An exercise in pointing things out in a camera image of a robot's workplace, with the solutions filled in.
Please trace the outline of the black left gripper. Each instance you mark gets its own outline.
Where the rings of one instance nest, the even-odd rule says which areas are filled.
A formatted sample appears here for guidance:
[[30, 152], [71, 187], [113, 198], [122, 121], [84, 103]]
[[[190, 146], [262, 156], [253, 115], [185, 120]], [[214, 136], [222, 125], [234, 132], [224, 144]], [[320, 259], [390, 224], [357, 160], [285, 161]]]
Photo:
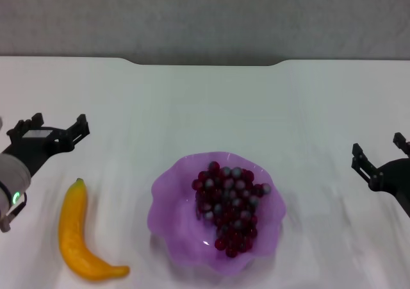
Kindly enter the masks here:
[[45, 127], [41, 113], [28, 120], [19, 120], [6, 134], [11, 144], [3, 151], [19, 161], [33, 177], [52, 156], [72, 151], [90, 134], [85, 114], [81, 114], [68, 129]]

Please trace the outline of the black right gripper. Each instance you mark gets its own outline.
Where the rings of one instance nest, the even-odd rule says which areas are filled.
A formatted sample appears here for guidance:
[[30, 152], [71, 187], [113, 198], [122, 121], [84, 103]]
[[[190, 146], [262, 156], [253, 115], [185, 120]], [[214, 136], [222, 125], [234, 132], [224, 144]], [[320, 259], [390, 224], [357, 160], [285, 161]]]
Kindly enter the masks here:
[[409, 158], [410, 143], [400, 132], [394, 134], [393, 143], [408, 157], [387, 162], [378, 169], [368, 160], [361, 146], [352, 146], [351, 167], [367, 182], [373, 192], [391, 194], [409, 215]]

